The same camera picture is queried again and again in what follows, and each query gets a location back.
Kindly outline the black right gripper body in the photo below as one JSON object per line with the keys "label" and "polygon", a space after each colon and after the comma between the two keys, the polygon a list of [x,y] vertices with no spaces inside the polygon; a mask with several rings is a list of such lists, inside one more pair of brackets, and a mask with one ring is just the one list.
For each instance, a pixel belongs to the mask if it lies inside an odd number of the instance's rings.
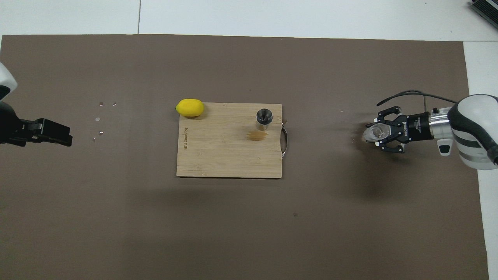
{"label": "black right gripper body", "polygon": [[406,115],[402,121],[401,142],[433,140],[429,124],[430,113]]}

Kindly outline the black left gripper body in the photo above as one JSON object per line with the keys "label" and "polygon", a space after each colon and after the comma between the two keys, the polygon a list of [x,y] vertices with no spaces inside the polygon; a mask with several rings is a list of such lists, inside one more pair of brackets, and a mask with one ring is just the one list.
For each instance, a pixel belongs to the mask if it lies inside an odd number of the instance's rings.
{"label": "black left gripper body", "polygon": [[17,117],[13,108],[7,103],[0,103],[0,143],[16,146],[26,146],[25,141],[12,140],[16,131],[22,128],[23,124]]}

